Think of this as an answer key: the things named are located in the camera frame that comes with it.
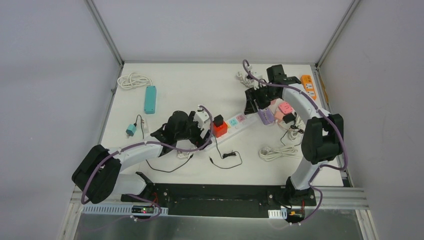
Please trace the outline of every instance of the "gray floor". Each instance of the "gray floor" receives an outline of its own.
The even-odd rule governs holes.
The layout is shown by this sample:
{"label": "gray floor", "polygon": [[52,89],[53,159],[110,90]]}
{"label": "gray floor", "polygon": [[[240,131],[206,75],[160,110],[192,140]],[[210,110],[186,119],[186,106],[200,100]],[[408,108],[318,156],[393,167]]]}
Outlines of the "gray floor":
{"label": "gray floor", "polygon": [[362,234],[354,210],[319,210],[301,226],[282,219],[163,216],[134,222],[129,216],[83,214],[75,235],[75,240],[281,239],[360,240]]}

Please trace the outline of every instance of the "red box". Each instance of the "red box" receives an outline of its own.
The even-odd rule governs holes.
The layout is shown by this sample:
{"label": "red box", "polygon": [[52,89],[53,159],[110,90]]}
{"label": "red box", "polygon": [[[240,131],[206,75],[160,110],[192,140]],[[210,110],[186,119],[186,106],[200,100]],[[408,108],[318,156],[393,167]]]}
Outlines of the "red box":
{"label": "red box", "polygon": [[228,125],[225,121],[221,126],[215,126],[215,124],[213,125],[213,135],[215,135],[215,137],[217,138],[226,134],[227,131],[228,131]]}

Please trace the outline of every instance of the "orange power strip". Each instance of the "orange power strip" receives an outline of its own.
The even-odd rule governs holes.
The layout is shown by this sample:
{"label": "orange power strip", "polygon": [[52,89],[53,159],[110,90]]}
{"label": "orange power strip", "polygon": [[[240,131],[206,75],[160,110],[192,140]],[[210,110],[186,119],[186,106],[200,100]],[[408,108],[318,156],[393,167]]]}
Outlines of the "orange power strip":
{"label": "orange power strip", "polygon": [[314,100],[317,100],[317,92],[315,91],[314,82],[312,82],[312,78],[310,75],[302,75],[300,81],[303,84],[307,94]]}

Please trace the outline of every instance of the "metal corner post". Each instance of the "metal corner post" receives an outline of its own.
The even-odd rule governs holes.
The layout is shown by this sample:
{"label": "metal corner post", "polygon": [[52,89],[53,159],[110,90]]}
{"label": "metal corner post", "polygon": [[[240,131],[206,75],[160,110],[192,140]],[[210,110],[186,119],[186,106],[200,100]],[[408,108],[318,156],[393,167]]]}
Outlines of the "metal corner post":
{"label": "metal corner post", "polygon": [[333,35],[331,36],[330,41],[327,43],[327,46],[325,46],[324,51],[322,52],[318,62],[316,63],[316,67],[318,68],[318,70],[320,69],[321,65],[323,65],[324,60],[328,56],[330,50],[333,48],[334,44],[336,43],[337,39],[339,38],[340,34],[342,33],[343,29],[345,28],[346,24],[348,23],[349,19],[351,18],[352,14],[355,12],[356,8],[358,7],[361,1],[362,0],[352,0],[352,2],[350,3],[349,7],[341,18],[340,23],[338,24]]}
{"label": "metal corner post", "polygon": [[103,22],[102,16],[100,16],[99,10],[96,7],[96,4],[94,3],[94,0],[84,0],[84,2],[87,5],[88,10],[90,11],[98,29],[100,30],[101,34],[104,37],[104,40],[106,41],[107,45],[110,48],[110,51],[112,52],[113,56],[115,57],[119,67],[123,67],[124,60],[122,59],[117,46],[115,45],[114,41],[112,40],[111,34],[109,33],[108,29],[106,28],[105,23]]}

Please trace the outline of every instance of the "teal power strip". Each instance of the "teal power strip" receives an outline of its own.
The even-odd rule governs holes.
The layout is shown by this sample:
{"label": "teal power strip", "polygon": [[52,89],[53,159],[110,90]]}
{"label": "teal power strip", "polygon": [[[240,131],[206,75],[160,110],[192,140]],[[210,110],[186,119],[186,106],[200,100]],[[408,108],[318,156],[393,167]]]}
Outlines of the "teal power strip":
{"label": "teal power strip", "polygon": [[144,112],[146,114],[154,114],[156,112],[156,87],[146,87],[146,94],[144,98]]}

